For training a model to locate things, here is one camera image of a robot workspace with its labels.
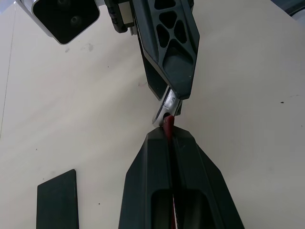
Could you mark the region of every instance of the white table surface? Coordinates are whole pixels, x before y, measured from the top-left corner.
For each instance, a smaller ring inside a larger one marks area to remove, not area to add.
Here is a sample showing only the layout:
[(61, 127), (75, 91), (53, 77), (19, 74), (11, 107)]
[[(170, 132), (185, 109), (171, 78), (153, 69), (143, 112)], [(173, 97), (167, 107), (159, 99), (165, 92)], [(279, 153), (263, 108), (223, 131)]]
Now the white table surface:
[[(0, 15), (0, 228), (35, 228), (37, 185), (72, 168), (80, 228), (117, 228), (158, 104), (137, 38), (102, 6), (61, 46), (14, 7)], [(199, 54), (176, 125), (222, 171), (245, 228), (304, 228), (304, 29), (268, 0), (196, 1), (193, 14)]]

